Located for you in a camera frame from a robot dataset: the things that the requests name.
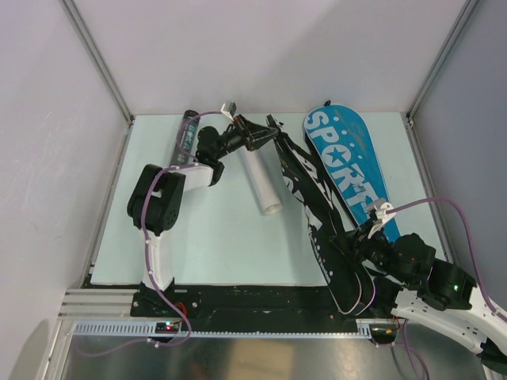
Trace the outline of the white shuttlecock tube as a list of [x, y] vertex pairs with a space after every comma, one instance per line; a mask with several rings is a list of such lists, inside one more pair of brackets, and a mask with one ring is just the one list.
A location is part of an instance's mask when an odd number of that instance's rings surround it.
[[262, 213], [275, 215], [280, 212], [283, 206], [261, 155], [257, 151], [248, 151], [245, 147], [240, 149], [239, 154], [245, 164]]

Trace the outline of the black racket bag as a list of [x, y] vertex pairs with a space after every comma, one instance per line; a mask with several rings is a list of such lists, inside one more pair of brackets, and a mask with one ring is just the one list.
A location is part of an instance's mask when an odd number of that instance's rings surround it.
[[273, 116], [267, 116], [266, 122], [278, 131], [273, 141], [282, 176], [303, 206], [314, 258], [337, 310], [346, 316], [358, 316], [372, 304], [375, 284], [365, 267], [352, 258], [336, 192], [330, 189], [316, 155], [294, 143]]

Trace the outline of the black shuttlecock tube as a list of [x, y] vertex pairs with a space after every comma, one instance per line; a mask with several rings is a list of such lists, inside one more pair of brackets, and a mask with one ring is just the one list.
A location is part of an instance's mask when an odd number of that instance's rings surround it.
[[170, 158], [170, 166], [187, 165], [192, 161], [190, 155], [200, 122], [197, 115], [198, 112], [194, 110], [185, 111], [181, 120], [181, 125], [177, 131], [175, 147]]

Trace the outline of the blue racket bag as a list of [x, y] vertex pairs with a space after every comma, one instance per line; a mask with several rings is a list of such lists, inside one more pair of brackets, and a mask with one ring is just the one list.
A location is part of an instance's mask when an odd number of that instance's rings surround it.
[[350, 107], [326, 102], [305, 116], [303, 132], [350, 222], [367, 222], [368, 206], [389, 195], [364, 119]]

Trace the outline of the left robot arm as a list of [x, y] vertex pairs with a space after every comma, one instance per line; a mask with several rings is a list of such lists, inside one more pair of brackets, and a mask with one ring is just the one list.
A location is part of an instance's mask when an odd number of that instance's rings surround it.
[[231, 120], [225, 132], [219, 133], [211, 126], [193, 132], [197, 141], [194, 154], [185, 145], [190, 132], [188, 126], [196, 124], [202, 115], [184, 118], [178, 132], [183, 137], [177, 138], [177, 148], [190, 159], [183, 165], [167, 168], [146, 165], [128, 201], [128, 216], [143, 234], [143, 284], [153, 290], [147, 304], [159, 316], [170, 314], [176, 305], [174, 294], [166, 290], [174, 275], [170, 265], [162, 259], [162, 235], [175, 225], [185, 192], [218, 183], [224, 171], [222, 158], [239, 150], [262, 212], [274, 215], [282, 208], [266, 166], [256, 152], [279, 134], [280, 125], [271, 115], [266, 117], [265, 126], [251, 122], [243, 115], [233, 116], [231, 112], [224, 115]]

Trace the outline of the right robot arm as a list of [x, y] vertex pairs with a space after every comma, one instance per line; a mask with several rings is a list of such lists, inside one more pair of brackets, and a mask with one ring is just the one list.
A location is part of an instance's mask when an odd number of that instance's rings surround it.
[[492, 371], [506, 373], [506, 311], [478, 277], [436, 258], [417, 234], [390, 243], [382, 230], [365, 224], [334, 235], [330, 243], [352, 280], [341, 296], [346, 312], [414, 321], [463, 345]]

